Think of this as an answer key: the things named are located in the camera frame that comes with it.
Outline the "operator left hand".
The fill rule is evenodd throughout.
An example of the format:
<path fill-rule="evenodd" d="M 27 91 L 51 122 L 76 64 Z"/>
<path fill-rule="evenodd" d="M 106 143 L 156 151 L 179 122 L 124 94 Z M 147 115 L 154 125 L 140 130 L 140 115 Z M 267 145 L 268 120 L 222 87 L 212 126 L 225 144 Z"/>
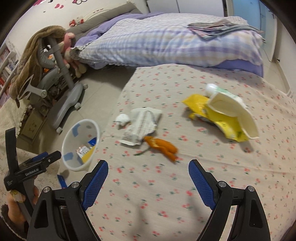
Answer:
<path fill-rule="evenodd" d="M 26 197 L 16 190 L 11 190 L 6 197 L 8 205 L 8 217 L 10 221 L 19 230 L 23 230 L 27 220 L 19 207 L 19 203 L 24 203 Z"/>

